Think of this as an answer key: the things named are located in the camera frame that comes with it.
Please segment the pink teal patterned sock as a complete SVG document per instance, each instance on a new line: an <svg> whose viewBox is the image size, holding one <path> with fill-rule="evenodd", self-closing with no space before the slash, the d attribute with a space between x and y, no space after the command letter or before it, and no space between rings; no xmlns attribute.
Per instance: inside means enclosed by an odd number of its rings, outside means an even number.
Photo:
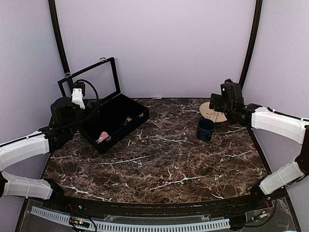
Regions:
<svg viewBox="0 0 309 232"><path fill-rule="evenodd" d="M96 140L96 142L99 144L99 143L103 142L105 139L107 139L108 137L109 137L109 134L107 132L103 131L100 134L99 138Z"/></svg>

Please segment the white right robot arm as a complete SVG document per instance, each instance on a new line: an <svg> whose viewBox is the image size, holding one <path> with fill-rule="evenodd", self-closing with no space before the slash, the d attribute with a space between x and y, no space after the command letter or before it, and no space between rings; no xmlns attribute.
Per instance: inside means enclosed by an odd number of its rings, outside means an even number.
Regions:
<svg viewBox="0 0 309 232"><path fill-rule="evenodd" d="M253 129L272 173L252 189L246 205L256 210L265 195L309 175L309 120L287 115L259 104L245 104L239 83L227 79L220 94L212 94L209 108L225 115L230 124Z"/></svg>

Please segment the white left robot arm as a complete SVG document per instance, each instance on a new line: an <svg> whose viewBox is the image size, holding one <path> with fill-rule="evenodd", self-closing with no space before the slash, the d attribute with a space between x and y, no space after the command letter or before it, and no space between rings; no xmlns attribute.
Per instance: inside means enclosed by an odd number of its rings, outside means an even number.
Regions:
<svg viewBox="0 0 309 232"><path fill-rule="evenodd" d="M72 140L78 128L90 119L99 108L99 96L94 90L96 101L86 107L83 97L84 79L73 85L71 97L61 97L51 105L52 117L48 126L22 138L0 145L0 195L39 198L49 200L58 211L68 207L63 188L52 179L33 179L10 174L6 169L32 157L51 154Z"/></svg>

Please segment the black storage box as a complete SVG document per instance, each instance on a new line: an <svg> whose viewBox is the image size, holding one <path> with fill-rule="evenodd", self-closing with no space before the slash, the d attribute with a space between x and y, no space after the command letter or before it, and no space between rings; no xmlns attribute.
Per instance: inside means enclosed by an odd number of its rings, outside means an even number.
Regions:
<svg viewBox="0 0 309 232"><path fill-rule="evenodd" d="M127 117L132 121L125 123ZM119 94L100 106L95 119L86 121L79 133L100 153L104 154L149 119L149 109L135 100ZM105 131L109 137L96 140Z"/></svg>

